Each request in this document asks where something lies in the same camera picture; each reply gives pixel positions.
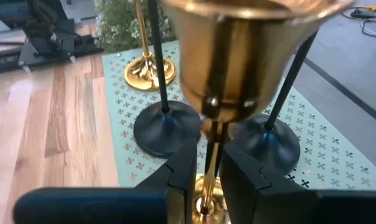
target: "black metal rod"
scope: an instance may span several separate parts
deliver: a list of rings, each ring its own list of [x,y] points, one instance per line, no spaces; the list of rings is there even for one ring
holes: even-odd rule
[[[293,86],[293,83],[298,76],[298,73],[300,71],[301,66],[304,63],[304,60],[307,57],[307,53],[309,52],[311,45],[313,44],[313,41],[315,39],[315,36],[317,35],[316,31],[311,35],[306,41],[301,44],[299,47],[299,50],[296,53],[296,56],[294,56],[294,60],[292,65],[290,66],[289,72],[285,78],[285,81],[283,82],[281,91],[276,99],[275,105],[273,107],[273,110],[271,111],[270,117],[268,118],[267,122],[264,124],[264,128],[267,131],[271,131],[274,127],[275,121],[282,109],[283,104],[285,103],[286,97],[288,97],[289,91]]]
[[[159,15],[157,13],[157,0],[148,0],[148,14],[151,22],[152,41],[155,51],[155,62],[157,68],[157,79],[159,80],[159,91],[161,93],[162,111],[169,112],[169,103],[167,102],[166,80],[164,78],[162,40],[159,31]]]

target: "wooden floor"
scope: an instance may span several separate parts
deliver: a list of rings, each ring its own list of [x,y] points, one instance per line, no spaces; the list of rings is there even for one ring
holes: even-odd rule
[[[0,223],[32,189],[117,186],[113,154],[100,54],[0,74]]]

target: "bell rim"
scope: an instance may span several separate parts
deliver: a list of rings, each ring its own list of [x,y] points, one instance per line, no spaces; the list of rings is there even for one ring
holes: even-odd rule
[[[180,9],[204,17],[232,17],[237,19],[256,20],[289,20],[302,19],[305,21],[322,19],[348,9],[355,0],[336,0],[334,3],[311,11],[289,11],[280,9],[254,9],[241,6],[220,6],[213,3],[189,2],[185,0],[161,0],[167,7]]]

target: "white cable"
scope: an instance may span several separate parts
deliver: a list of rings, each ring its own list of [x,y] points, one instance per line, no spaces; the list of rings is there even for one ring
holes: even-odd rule
[[[369,30],[367,28],[365,28],[365,23],[366,22],[376,22],[376,19],[364,19],[361,21],[361,27],[362,27],[362,32],[366,35],[369,35],[369,36],[372,36],[372,37],[376,37],[376,32],[372,31],[372,30]]]

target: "patterned mat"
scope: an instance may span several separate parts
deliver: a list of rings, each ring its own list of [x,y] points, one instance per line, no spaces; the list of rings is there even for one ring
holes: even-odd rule
[[[165,43],[162,48],[164,57],[171,59],[179,71],[177,42]],[[134,49],[103,57],[113,146],[122,187],[134,187],[165,162],[145,154],[133,137],[133,124],[139,112],[160,101],[158,92],[134,90],[124,80],[125,67],[142,52]],[[167,95],[170,100],[186,103],[178,78],[167,87]],[[273,103],[264,114],[270,113]],[[301,146],[298,165],[286,178],[310,189],[376,190],[376,167],[294,88],[279,119],[292,128]],[[197,147],[197,171],[203,173],[206,139],[202,137]]]

